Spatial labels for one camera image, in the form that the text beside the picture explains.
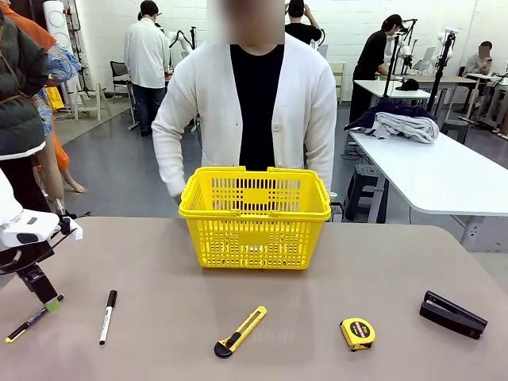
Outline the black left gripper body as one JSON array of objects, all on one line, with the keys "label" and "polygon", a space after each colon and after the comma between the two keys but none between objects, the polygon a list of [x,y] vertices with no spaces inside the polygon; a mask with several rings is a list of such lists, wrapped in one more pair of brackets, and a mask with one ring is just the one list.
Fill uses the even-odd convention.
[{"label": "black left gripper body", "polygon": [[46,260],[54,254],[52,246],[43,241],[1,251],[1,275],[8,275],[26,269]]}]

